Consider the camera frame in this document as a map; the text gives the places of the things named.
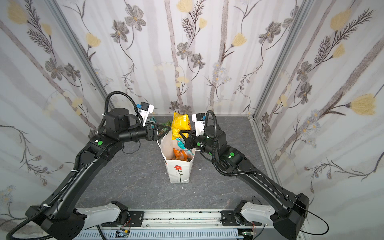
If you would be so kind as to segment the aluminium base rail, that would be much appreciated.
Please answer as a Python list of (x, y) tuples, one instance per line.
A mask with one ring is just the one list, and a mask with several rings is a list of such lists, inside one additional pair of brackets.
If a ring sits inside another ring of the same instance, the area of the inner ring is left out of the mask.
[[(120, 227), (128, 228), (211, 228), (213, 226), (223, 227), (220, 222), (222, 210), (146, 210), (141, 227)], [(259, 222), (262, 225), (271, 226), (268, 221), (274, 213), (274, 209), (268, 205), (257, 205), (251, 202), (246, 203), (241, 209), (241, 215), (249, 222)], [(107, 204), (93, 208), (79, 208), (74, 210), (77, 217), (85, 217), (83, 230), (102, 225), (113, 227), (111, 222), (115, 221), (120, 213), (118, 207)]]

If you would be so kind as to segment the black mounting plate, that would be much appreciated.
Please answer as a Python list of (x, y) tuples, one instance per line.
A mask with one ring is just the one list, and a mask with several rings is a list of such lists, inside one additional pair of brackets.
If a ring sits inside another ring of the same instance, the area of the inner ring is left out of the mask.
[(112, 201), (111, 204), (118, 207), (120, 213), (117, 219), (111, 222), (113, 227), (141, 227), (144, 220), (144, 211), (129, 210), (127, 206), (118, 202)]
[(234, 210), (221, 211), (220, 222), (222, 223), (223, 227), (250, 228), (253, 227), (254, 224), (256, 227), (263, 226), (259, 222), (249, 222), (241, 215), (241, 209), (246, 203), (248, 202), (242, 200)]

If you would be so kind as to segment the yellow snack packet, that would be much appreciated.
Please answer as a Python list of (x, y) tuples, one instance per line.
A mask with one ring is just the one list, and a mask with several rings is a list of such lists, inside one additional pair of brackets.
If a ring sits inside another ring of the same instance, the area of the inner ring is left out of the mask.
[(172, 140), (182, 138), (182, 136), (180, 135), (180, 131), (191, 130), (189, 115), (174, 113), (171, 128), (172, 128)]

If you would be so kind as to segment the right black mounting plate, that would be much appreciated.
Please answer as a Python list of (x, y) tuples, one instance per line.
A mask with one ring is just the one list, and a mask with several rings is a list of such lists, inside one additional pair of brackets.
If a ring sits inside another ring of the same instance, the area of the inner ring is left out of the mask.
[(256, 227), (263, 226), (259, 222), (249, 222), (241, 215), (241, 209), (246, 203), (248, 202), (242, 200), (234, 210), (221, 211), (220, 222), (222, 223), (223, 227), (250, 228), (253, 227), (254, 224)]

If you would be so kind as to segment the white paper bag red flower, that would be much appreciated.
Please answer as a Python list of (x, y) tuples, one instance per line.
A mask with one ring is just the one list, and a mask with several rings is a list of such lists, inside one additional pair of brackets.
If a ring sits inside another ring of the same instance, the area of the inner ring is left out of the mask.
[(171, 183), (188, 184), (190, 181), (190, 175), (192, 166), (195, 159), (196, 149), (191, 149), (194, 156), (189, 159), (189, 162), (175, 160), (173, 148), (177, 148), (177, 141), (172, 140), (172, 133), (167, 133), (159, 144), (167, 173)]

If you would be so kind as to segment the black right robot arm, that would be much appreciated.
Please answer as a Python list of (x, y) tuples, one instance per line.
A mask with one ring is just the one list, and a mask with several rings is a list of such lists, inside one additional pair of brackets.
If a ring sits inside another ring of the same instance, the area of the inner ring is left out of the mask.
[(181, 131), (185, 147), (211, 156), (217, 171), (226, 177), (237, 177), (268, 201), (274, 213), (268, 217), (271, 225), (288, 240), (295, 240), (308, 215), (309, 198), (283, 188), (260, 170), (238, 149), (230, 146), (219, 126), (210, 125), (197, 135)]

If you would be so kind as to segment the teal mini snack packet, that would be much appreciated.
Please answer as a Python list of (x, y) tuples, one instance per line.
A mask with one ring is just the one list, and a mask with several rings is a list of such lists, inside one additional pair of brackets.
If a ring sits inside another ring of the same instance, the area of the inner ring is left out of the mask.
[(181, 138), (177, 138), (177, 150), (185, 155), (186, 158), (192, 159), (194, 154), (191, 150), (187, 149), (185, 146), (185, 141), (182, 140)]

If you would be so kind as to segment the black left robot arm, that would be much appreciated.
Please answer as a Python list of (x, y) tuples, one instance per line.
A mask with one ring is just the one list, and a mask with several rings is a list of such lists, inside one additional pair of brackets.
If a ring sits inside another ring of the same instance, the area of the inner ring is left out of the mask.
[(31, 206), (26, 216), (49, 237), (72, 240), (83, 229), (88, 217), (75, 208), (80, 197), (100, 170), (109, 163), (124, 143), (161, 140), (171, 127), (142, 123), (141, 114), (116, 108), (104, 114), (101, 129), (80, 150), (74, 167), (60, 186), (39, 206)]

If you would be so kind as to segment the corner aluminium post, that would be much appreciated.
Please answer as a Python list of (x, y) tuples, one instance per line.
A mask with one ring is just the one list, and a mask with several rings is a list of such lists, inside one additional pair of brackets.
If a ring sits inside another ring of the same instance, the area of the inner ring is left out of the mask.
[(103, 87), (101, 80), (97, 76), (96, 71), (92, 66), (92, 63), (87, 56), (86, 50), (82, 47), (79, 38), (69, 25), (59, 4), (57, 3), (57, 1), (50, 0), (45, 0), (45, 3), (48, 9), (50, 10), (51, 14), (53, 15), (54, 19), (58, 23), (60, 29), (64, 32), (66, 39), (69, 41), (82, 66), (85, 68), (87, 74), (89, 75), (91, 83), (94, 85), (94, 89), (96, 89), (99, 94), (103, 97), (103, 99), (106, 100), (108, 95), (107, 91)]
[(268, 95), (272, 91), (272, 87), (273, 87), (273, 85), (274, 85), (274, 83), (278, 77), (278, 74), (280, 73), (284, 62), (288, 58), (288, 55), (293, 48), (293, 45), (296, 41), (296, 38), (298, 37), (299, 32), (300, 32), (302, 26), (304, 25), (306, 18), (308, 16), (314, 2), (315, 2), (314, 0), (302, 2), (302, 6), (300, 7), (300, 9), (297, 13), (297, 17), (293, 22), (292, 28), (289, 31), (287, 39), (284, 42), (284, 45), (283, 45), (283, 47), (282, 47), (282, 49), (278, 55), (278, 58), (277, 58), (275, 65), (272, 69), (272, 72), (268, 78), (268, 81), (265, 85), (265, 88), (262, 91), (262, 95), (261, 95), (260, 100), (256, 106), (256, 109), (252, 115), (252, 119), (255, 119), (257, 117), (257, 115), (262, 111), (262, 107), (263, 107), (264, 103), (266, 102)]

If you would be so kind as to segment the right corner aluminium post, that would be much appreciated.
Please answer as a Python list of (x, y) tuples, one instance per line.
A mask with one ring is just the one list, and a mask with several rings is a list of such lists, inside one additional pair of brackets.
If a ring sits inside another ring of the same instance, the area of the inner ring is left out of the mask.
[(275, 65), (272, 69), (272, 72), (268, 78), (268, 81), (265, 85), (265, 88), (262, 91), (262, 95), (261, 95), (260, 100), (256, 106), (256, 109), (252, 115), (252, 119), (255, 119), (257, 117), (257, 115), (262, 111), (262, 107), (263, 107), (264, 103), (266, 102), (268, 95), (272, 91), (272, 87), (273, 87), (273, 85), (274, 85), (274, 83), (278, 77), (278, 74), (280, 73), (284, 62), (288, 58), (288, 55), (293, 48), (293, 45), (296, 41), (296, 38), (298, 37), (299, 32), (300, 32), (302, 26), (304, 25), (306, 18), (308, 16), (314, 2), (315, 2), (314, 0), (302, 2), (302, 6), (300, 7), (300, 9), (297, 13), (297, 17), (293, 22), (292, 28), (289, 31), (287, 39), (284, 42), (284, 45), (283, 45), (283, 47), (282, 47), (282, 49), (278, 55), (278, 58), (277, 58)]

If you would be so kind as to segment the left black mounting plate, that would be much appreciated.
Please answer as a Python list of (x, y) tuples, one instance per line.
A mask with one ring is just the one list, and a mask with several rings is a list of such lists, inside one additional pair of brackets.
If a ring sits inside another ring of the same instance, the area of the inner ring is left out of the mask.
[(127, 206), (118, 202), (112, 201), (111, 204), (118, 207), (120, 213), (117, 219), (111, 222), (113, 227), (141, 227), (144, 220), (144, 211), (129, 210)]

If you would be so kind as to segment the orange snack packet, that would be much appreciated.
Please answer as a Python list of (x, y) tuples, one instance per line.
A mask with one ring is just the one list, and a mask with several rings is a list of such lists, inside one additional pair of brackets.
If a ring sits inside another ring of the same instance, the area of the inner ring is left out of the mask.
[(184, 150), (179, 150), (179, 149), (173, 148), (173, 153), (175, 155), (175, 157), (174, 157), (175, 160), (185, 161), (185, 162), (190, 161), (189, 155)]

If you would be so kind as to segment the left corner aluminium post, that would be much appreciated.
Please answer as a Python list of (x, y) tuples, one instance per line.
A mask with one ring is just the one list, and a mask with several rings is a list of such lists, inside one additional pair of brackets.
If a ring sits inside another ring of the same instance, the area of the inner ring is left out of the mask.
[(57, 3), (57, 1), (50, 0), (45, 0), (45, 3), (48, 9), (50, 10), (51, 14), (53, 15), (54, 19), (58, 23), (60, 29), (64, 32), (66, 39), (69, 41), (82, 66), (85, 68), (87, 74), (89, 75), (91, 83), (94, 85), (94, 89), (96, 89), (99, 94), (103, 97), (103, 99), (106, 100), (108, 95), (107, 91), (103, 87), (101, 80), (97, 76), (96, 71), (92, 66), (92, 63), (87, 56), (86, 50), (82, 47), (79, 38), (69, 25), (59, 4)]

